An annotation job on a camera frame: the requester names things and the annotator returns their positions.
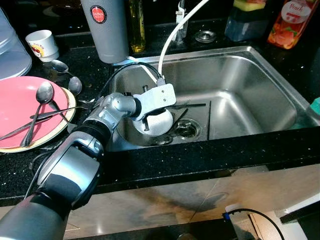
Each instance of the white hose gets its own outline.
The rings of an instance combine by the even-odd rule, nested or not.
[[[128,56],[127,59],[129,59],[131,61],[134,61],[134,62],[139,62],[139,60],[134,58],[133,56]],[[149,69],[146,66],[143,66],[143,65],[141,65],[141,67],[149,75],[149,77],[152,79],[152,81],[154,81],[154,83],[157,84],[157,79],[155,78],[155,76],[153,76],[153,74],[149,71]]]
[[[209,2],[209,0],[202,0],[201,2],[199,2],[199,4],[197,6],[194,7],[194,9],[192,9],[184,18],[183,20],[175,27],[175,29],[172,31],[172,33],[170,34],[170,36],[168,37],[168,39],[166,40],[161,55],[160,55],[160,59],[159,59],[159,65],[158,65],[158,72],[162,75],[162,65],[164,62],[164,58],[165,58],[165,54],[167,52],[167,49],[172,41],[172,39],[174,38],[174,36],[176,35],[176,33],[179,31],[179,29],[186,23],[186,21],[189,20],[189,18],[191,18],[203,5],[205,5],[207,2]]]

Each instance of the thermos label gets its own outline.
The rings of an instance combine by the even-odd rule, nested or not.
[[[102,6],[93,5],[90,8],[91,16],[97,24],[103,24],[107,20],[107,13]]]

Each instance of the countertop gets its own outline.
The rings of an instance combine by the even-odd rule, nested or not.
[[[213,43],[193,39],[200,29],[222,29],[225,20],[190,22],[189,33],[182,45],[172,45],[169,54],[219,49],[234,46],[254,47],[309,102],[320,96],[320,35],[308,31],[298,45],[284,50],[264,40],[234,43],[217,32]],[[146,27],[146,51],[134,57],[160,54],[172,24]],[[61,57],[69,70],[78,76],[84,90],[77,99],[91,100],[108,79],[112,66],[101,62],[90,34],[57,36]],[[33,56],[29,76],[49,79],[62,87],[68,84],[67,74],[57,74],[49,64]],[[77,110],[73,123],[81,123],[88,112]],[[51,145],[66,136],[66,130]],[[22,200],[32,179],[29,162],[45,150],[38,148],[0,155],[0,207],[15,205]],[[266,165],[279,170],[320,161],[320,126],[277,131],[249,136],[231,137],[194,143],[164,145],[123,152],[108,152],[101,161],[103,174],[95,193],[107,193],[156,185],[196,181],[230,176],[234,169]]]

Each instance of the white mug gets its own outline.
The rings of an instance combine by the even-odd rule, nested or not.
[[[42,62],[51,62],[59,57],[58,47],[50,30],[40,30],[30,33],[25,40]]]

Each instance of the stainless steel sink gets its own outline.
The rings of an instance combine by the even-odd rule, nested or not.
[[[140,58],[157,67],[159,57]],[[113,135],[110,151],[179,144],[318,126],[309,103],[252,47],[241,46],[168,55],[166,82],[174,86],[180,107],[168,108],[181,129],[150,137],[124,119]],[[141,67],[123,71],[111,92],[143,93],[155,84]]]

